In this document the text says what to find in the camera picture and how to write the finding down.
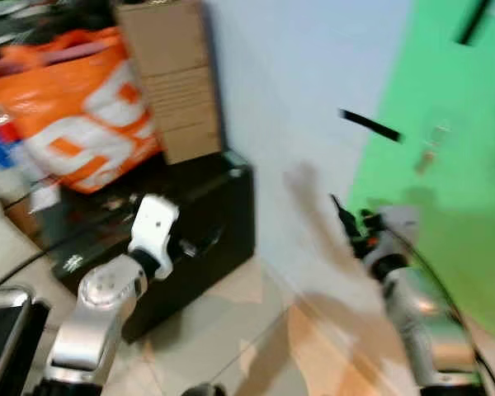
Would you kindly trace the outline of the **small metal wall hook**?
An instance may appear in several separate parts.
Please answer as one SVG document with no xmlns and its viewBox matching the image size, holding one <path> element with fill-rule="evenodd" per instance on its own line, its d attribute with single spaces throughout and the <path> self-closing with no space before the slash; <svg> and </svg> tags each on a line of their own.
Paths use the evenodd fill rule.
<svg viewBox="0 0 495 396">
<path fill-rule="evenodd" d="M 435 162 L 437 151 L 442 147 L 449 133 L 450 128 L 445 124 L 433 125 L 425 129 L 421 137 L 421 154 L 418 156 L 416 165 L 413 166 L 413 170 L 417 175 L 424 175 L 428 168 Z"/>
</svg>

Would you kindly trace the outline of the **black hard case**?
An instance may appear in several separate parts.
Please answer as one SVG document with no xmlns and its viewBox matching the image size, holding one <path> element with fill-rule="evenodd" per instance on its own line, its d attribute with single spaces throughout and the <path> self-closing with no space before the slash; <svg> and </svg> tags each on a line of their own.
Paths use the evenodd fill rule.
<svg viewBox="0 0 495 396">
<path fill-rule="evenodd" d="M 224 233 L 199 259 L 173 260 L 172 274 L 148 288 L 124 325 L 127 342 L 190 305 L 251 259 L 256 246 L 250 163 L 232 151 L 173 165 L 153 156 L 93 195 L 59 188 L 58 203 L 32 215 L 43 248 L 70 237 L 49 257 L 52 275 L 71 294 L 90 269 L 127 252 L 137 200 L 145 195 L 163 196 L 178 206 L 175 225 L 222 225 Z"/>
</svg>

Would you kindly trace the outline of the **orange and white plastic bag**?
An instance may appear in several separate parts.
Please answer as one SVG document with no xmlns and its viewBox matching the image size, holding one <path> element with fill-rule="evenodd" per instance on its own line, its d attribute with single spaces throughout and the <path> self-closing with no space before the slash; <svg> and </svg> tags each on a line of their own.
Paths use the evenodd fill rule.
<svg viewBox="0 0 495 396">
<path fill-rule="evenodd" d="M 33 159 L 83 195 L 163 150 L 116 27 L 3 46 L 0 110 Z"/>
</svg>

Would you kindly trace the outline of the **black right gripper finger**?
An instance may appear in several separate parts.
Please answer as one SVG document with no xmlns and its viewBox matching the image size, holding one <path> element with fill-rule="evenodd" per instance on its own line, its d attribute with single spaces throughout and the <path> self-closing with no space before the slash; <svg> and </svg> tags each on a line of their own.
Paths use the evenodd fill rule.
<svg viewBox="0 0 495 396">
<path fill-rule="evenodd" d="M 335 195 L 330 195 L 330 200 L 335 207 L 337 207 L 337 216 L 339 223 L 341 223 L 343 234 L 346 235 L 351 242 L 357 239 L 357 222 L 356 216 L 353 212 L 347 210 L 342 206 L 341 201 Z"/>
</svg>

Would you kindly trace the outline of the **long black tape strip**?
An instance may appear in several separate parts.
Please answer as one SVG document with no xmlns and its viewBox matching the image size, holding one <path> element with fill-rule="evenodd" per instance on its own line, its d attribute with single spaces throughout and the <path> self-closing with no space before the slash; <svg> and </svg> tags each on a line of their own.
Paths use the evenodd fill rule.
<svg viewBox="0 0 495 396">
<path fill-rule="evenodd" d="M 339 110 L 339 116 L 343 120 L 348 120 L 350 122 L 353 122 L 353 124 L 360 125 L 361 127 L 364 127 L 379 136 L 383 136 L 384 139 L 391 140 L 391 142 L 403 142 L 403 135 L 401 132 L 387 127 L 387 125 L 380 124 L 380 122 L 372 120 L 371 118 L 365 117 L 361 114 L 357 114 L 346 109 Z"/>
</svg>

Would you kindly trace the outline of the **black device with silver frame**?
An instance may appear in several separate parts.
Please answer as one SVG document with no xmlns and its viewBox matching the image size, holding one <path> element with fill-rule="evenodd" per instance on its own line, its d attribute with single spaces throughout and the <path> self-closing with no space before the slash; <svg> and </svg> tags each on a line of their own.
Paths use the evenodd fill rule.
<svg viewBox="0 0 495 396">
<path fill-rule="evenodd" d="M 50 307 L 31 288 L 0 288 L 0 396 L 21 396 Z"/>
</svg>

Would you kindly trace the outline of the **brown cardboard box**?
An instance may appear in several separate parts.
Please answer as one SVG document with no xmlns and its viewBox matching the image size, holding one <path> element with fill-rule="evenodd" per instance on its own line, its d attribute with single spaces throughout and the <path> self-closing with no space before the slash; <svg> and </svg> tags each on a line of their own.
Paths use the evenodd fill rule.
<svg viewBox="0 0 495 396">
<path fill-rule="evenodd" d="M 118 2 L 113 12 L 167 161 L 220 152 L 224 144 L 202 0 Z"/>
</svg>

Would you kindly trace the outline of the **green wall sheet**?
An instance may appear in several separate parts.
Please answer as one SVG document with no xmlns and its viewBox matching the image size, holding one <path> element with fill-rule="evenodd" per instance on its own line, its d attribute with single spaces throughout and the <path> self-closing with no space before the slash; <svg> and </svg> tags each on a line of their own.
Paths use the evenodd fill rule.
<svg viewBox="0 0 495 396">
<path fill-rule="evenodd" d="M 455 305 L 495 336 L 495 1 L 469 45 L 455 37 L 474 0 L 409 0 L 401 53 L 373 120 L 403 135 L 371 137 L 350 191 L 354 208 L 420 211 L 417 248 Z M 450 128 L 424 175 L 422 133 Z"/>
</svg>

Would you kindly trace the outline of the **short black tape strip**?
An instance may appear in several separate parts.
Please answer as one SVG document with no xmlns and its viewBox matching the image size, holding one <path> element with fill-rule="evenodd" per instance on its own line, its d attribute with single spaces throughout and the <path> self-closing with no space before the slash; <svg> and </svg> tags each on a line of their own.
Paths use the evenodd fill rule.
<svg viewBox="0 0 495 396">
<path fill-rule="evenodd" d="M 469 45 L 473 41 L 475 31 L 483 23 L 486 12 L 488 12 L 493 1 L 495 0 L 474 0 L 469 15 L 466 17 L 461 29 L 458 31 L 458 35 L 455 37 L 455 43 L 458 43 L 458 45 Z"/>
</svg>

